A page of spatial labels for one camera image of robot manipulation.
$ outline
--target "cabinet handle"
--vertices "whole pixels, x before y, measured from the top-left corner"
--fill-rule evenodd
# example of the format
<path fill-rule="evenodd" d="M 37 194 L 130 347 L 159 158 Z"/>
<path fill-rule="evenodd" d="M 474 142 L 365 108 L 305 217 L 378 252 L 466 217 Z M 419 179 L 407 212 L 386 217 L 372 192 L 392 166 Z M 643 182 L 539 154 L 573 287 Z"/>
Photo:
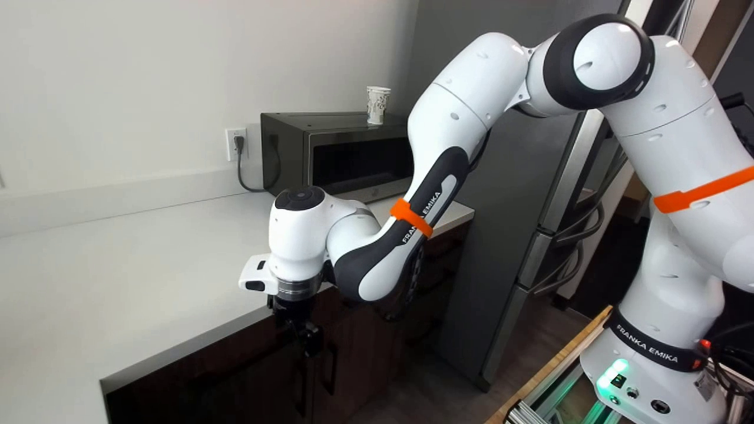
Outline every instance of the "cabinet handle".
<path fill-rule="evenodd" d="M 302 383 L 302 387 L 300 387 L 300 396 L 298 396 L 298 412 L 302 414 L 302 418 L 306 418 L 306 387 L 308 387 L 308 372 L 306 372 L 306 360 L 302 360 L 300 364 L 300 383 Z"/>
<path fill-rule="evenodd" d="M 325 347 L 324 354 L 325 354 L 324 360 L 327 360 L 325 365 L 330 365 L 330 368 L 325 368 L 325 372 L 324 372 L 324 387 L 325 387 L 327 393 L 334 393 L 337 354 L 339 354 L 339 350 L 337 350 L 332 343 L 327 343 L 327 347 Z"/>

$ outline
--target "white cup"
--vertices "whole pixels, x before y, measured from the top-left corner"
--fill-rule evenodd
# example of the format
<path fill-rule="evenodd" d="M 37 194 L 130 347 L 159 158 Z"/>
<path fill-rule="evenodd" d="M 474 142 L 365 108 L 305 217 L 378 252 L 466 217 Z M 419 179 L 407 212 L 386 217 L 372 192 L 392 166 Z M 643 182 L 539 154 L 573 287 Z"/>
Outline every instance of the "white cup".
<path fill-rule="evenodd" d="M 386 108 L 386 96 L 392 95 L 390 88 L 376 88 L 370 85 L 368 88 L 368 96 L 370 96 L 370 105 L 368 105 L 368 126 L 381 126 L 385 123 L 385 108 Z"/>

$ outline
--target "white wall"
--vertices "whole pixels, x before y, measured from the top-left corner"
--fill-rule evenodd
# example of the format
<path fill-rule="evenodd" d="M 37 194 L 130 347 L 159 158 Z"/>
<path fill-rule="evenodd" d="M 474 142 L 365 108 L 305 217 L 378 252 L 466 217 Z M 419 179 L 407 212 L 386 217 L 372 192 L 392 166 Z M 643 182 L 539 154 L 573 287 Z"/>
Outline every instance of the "white wall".
<path fill-rule="evenodd" d="M 353 112 L 365 85 L 399 85 L 416 9 L 417 0 L 6 0 L 6 196 L 228 174 L 224 128 L 257 136 L 262 112 Z"/>

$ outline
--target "black microwave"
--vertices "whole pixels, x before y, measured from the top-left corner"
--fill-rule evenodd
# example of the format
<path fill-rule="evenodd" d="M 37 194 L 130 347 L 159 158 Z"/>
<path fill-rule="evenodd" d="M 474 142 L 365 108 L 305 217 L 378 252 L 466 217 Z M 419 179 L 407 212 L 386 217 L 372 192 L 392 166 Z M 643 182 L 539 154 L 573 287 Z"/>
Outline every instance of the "black microwave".
<path fill-rule="evenodd" d="M 265 188 L 321 186 L 376 202 L 407 192 L 412 154 L 400 115 L 370 128 L 365 113 L 262 113 Z"/>

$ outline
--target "counter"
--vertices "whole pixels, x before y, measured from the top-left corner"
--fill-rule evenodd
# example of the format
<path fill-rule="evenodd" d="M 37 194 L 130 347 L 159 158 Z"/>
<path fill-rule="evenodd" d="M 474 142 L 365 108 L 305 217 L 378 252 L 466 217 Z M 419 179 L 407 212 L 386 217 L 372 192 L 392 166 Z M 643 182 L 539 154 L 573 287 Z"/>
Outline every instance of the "counter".
<path fill-rule="evenodd" d="M 0 421 L 107 421 L 105 393 L 265 318 L 242 293 L 271 196 L 0 238 Z M 390 200 L 370 206 L 386 219 Z M 453 206 L 436 234 L 474 212 Z"/>

